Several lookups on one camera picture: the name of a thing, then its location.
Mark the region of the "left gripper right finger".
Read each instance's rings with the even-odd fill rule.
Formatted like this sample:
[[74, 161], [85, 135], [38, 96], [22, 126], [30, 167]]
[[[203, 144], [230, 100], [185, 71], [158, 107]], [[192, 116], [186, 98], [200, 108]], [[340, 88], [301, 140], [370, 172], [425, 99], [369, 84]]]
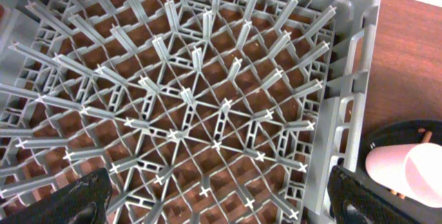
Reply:
[[337, 223], [405, 223], [417, 220], [376, 194], [341, 166], [331, 169], [327, 192]]

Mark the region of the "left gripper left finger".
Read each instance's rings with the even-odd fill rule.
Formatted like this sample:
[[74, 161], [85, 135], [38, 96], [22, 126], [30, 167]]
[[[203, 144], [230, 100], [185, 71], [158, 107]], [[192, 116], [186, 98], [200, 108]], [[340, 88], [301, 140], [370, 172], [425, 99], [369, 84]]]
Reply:
[[102, 224], [112, 192], [108, 171], [96, 169], [1, 222]]

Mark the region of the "pink cup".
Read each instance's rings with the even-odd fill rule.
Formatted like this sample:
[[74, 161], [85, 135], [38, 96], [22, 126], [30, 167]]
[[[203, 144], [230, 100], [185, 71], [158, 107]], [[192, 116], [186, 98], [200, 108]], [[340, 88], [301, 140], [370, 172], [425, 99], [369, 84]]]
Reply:
[[378, 184], [428, 207], [441, 207], [441, 146], [398, 144], [372, 149], [365, 161]]

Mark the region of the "wooden chopstick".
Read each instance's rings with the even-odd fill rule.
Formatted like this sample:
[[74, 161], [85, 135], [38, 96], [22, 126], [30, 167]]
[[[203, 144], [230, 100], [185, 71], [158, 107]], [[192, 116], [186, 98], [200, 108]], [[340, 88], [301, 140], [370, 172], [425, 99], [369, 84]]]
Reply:
[[424, 128], [420, 128], [418, 130], [418, 133], [423, 135], [423, 137], [421, 139], [422, 143], [429, 143], [430, 142], [430, 140], [432, 138], [432, 132], [431, 131], [428, 131], [428, 130], [426, 130]]

